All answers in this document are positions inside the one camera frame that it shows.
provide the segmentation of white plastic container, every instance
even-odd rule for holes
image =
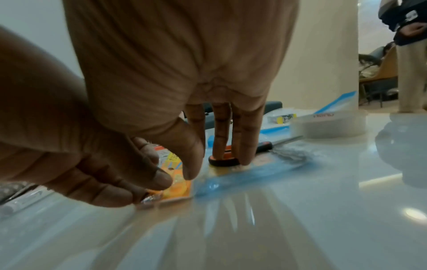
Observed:
[[[366,133],[364,110],[306,115],[290,121],[291,136],[306,139],[353,137]]]

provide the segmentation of scissors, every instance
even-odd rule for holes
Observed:
[[[299,141],[301,139],[302,139],[302,136],[297,136],[297,137],[287,138],[287,139],[279,140],[275,142],[270,142],[270,141],[260,142],[258,144],[257,151],[255,153],[258,154],[258,153],[267,152],[273,149],[275,145],[291,143],[294,141]],[[240,165],[239,160],[233,157],[233,155],[231,154],[231,145],[227,145],[222,159],[215,159],[213,156],[210,156],[209,164],[215,167],[231,167],[231,166]]]

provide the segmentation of wooden chair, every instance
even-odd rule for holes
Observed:
[[[378,73],[375,74],[372,77],[369,78],[363,78],[359,79],[359,89],[362,91],[362,93],[366,96],[366,98],[369,101],[369,97],[372,96],[374,93],[369,93],[369,95],[366,94],[364,84],[371,83],[375,81],[381,81],[386,79],[391,79],[397,77],[397,52],[396,52],[396,46],[393,46],[386,56],[383,59],[382,64],[379,67]],[[380,94],[380,103],[381,108],[383,107],[383,92],[379,92]]]

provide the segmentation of beige pants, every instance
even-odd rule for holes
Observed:
[[[399,112],[425,113],[424,86],[427,81],[427,40],[397,46]]]

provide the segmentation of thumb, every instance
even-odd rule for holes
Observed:
[[[172,185],[172,178],[152,162],[151,156],[140,152],[124,134],[108,131],[101,134],[90,153],[105,160],[128,182],[153,190]]]
[[[150,134],[144,132],[137,135],[176,154],[182,161],[186,180],[194,179],[198,175],[205,156],[204,144],[189,124],[176,118],[166,125],[150,130]]]

